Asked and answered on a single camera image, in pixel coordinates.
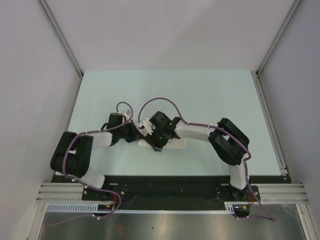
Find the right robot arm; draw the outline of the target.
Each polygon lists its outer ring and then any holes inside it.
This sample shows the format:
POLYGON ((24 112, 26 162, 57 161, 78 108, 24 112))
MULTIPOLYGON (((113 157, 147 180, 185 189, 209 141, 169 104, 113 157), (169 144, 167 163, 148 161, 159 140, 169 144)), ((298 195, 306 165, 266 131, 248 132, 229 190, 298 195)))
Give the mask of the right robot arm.
POLYGON ((217 126, 186 122, 181 117, 170 119, 157 111, 151 118, 145 118, 138 124, 144 141, 154 151, 160 152, 172 140, 193 139, 208 142, 218 157, 228 165, 231 196, 242 201, 249 194, 248 170, 245 156, 250 157, 249 138, 228 118, 222 118, 217 126))

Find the white cloth napkin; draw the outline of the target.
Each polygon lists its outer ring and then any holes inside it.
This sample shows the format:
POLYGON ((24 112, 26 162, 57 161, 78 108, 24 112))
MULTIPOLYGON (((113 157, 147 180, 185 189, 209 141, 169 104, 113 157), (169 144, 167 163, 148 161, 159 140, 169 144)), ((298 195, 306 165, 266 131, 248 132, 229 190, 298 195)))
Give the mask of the white cloth napkin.
MULTIPOLYGON (((163 147, 164 149, 175 149, 175 150, 184 150, 186 148, 186 139, 169 139, 167 144, 163 147)), ((140 140, 137 143, 140 147, 152 147, 145 140, 140 140)))

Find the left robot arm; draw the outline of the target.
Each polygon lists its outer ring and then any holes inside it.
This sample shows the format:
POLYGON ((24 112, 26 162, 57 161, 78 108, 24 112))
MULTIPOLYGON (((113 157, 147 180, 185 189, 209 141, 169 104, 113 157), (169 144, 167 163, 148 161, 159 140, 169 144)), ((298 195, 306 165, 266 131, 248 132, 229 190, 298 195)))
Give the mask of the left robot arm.
POLYGON ((119 140, 128 143, 138 141, 143 135, 132 121, 132 111, 113 112, 109 115, 108 122, 101 130, 83 134, 65 131, 53 153, 50 168, 73 179, 80 180, 87 186, 93 187, 93 194, 100 200, 110 196, 111 188, 105 183, 105 176, 90 167, 92 152, 98 148, 114 146, 119 140))

